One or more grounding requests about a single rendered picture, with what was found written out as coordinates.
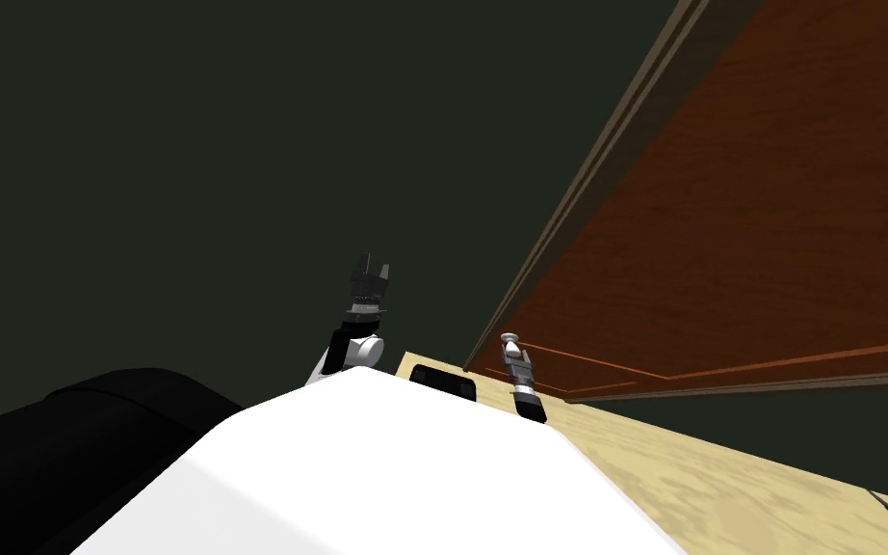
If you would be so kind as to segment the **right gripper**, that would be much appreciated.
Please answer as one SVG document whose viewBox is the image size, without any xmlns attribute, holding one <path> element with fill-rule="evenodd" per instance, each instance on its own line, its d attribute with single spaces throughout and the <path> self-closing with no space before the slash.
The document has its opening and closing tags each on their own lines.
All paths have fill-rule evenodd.
<svg viewBox="0 0 888 555">
<path fill-rule="evenodd" d="M 507 357 L 505 358 L 505 369 L 509 373 L 515 394 L 535 396 L 533 366 L 527 359 Z"/>
</svg>

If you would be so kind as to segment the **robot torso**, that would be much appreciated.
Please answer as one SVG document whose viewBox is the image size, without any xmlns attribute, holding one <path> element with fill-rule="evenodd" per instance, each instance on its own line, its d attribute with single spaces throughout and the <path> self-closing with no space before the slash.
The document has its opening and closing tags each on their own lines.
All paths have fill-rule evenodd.
<svg viewBox="0 0 888 555">
<path fill-rule="evenodd" d="M 208 432 L 72 555 L 686 555 L 564 435 L 356 367 Z"/>
</svg>

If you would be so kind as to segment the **brown wooden door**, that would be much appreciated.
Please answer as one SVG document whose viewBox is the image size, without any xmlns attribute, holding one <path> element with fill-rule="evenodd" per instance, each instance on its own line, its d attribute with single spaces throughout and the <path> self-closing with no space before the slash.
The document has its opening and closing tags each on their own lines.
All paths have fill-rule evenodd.
<svg viewBox="0 0 888 555">
<path fill-rule="evenodd" d="M 677 0 L 503 331 L 570 403 L 888 385 L 888 0 Z"/>
</svg>

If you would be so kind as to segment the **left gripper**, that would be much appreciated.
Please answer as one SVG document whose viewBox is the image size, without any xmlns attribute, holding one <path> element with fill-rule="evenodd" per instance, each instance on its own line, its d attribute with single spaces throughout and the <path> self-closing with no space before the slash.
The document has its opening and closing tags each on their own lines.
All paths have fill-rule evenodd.
<svg viewBox="0 0 888 555">
<path fill-rule="evenodd" d="M 356 263 L 356 271 L 352 272 L 351 297 L 352 310 L 379 310 L 389 286 L 388 263 L 381 266 L 378 275 L 369 274 L 371 254 L 363 252 Z"/>
</svg>

